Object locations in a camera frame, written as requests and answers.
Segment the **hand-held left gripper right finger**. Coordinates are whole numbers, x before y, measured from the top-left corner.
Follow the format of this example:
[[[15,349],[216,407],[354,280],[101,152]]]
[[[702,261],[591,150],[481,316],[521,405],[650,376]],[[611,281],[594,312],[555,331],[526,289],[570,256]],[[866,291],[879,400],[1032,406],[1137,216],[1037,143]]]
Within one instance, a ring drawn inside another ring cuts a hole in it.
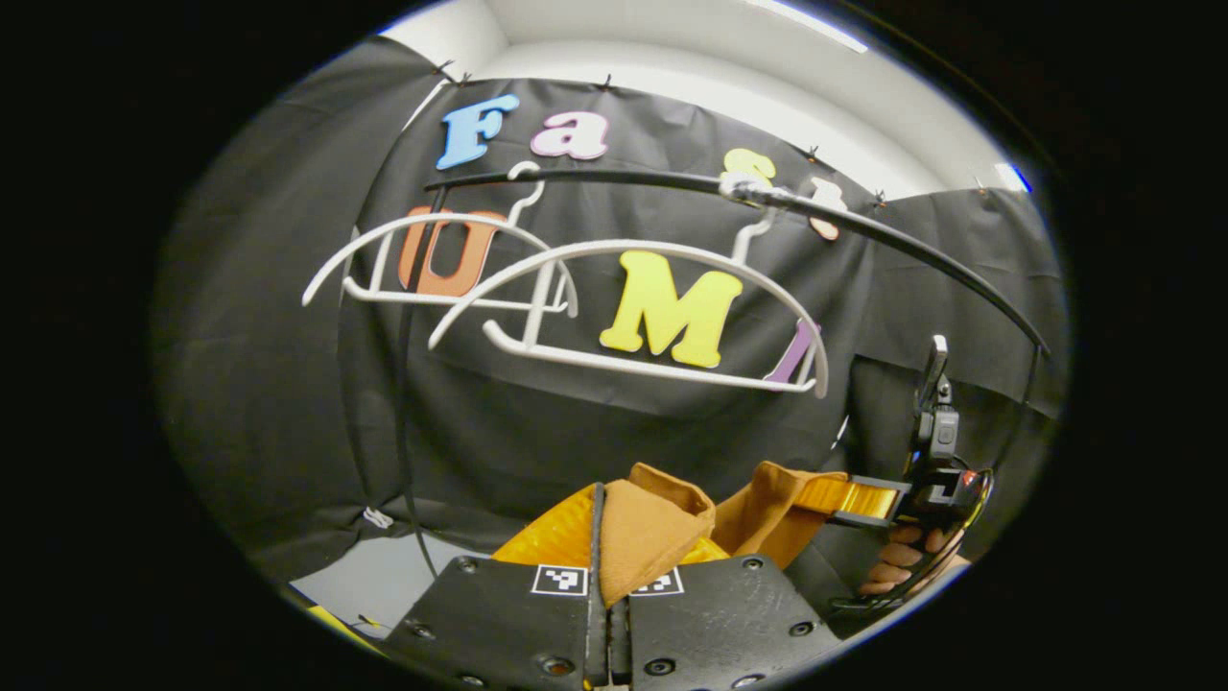
[[[612,682],[628,690],[783,690],[841,639],[765,555],[679,565],[612,611]]]

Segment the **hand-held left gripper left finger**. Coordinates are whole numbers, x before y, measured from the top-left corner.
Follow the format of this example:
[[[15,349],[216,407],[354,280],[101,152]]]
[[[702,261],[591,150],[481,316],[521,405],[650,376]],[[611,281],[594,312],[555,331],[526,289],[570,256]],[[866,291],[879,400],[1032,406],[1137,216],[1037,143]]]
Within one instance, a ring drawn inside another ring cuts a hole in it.
[[[391,660],[438,690],[583,690],[608,677],[596,484],[589,565],[451,561],[383,639]]]

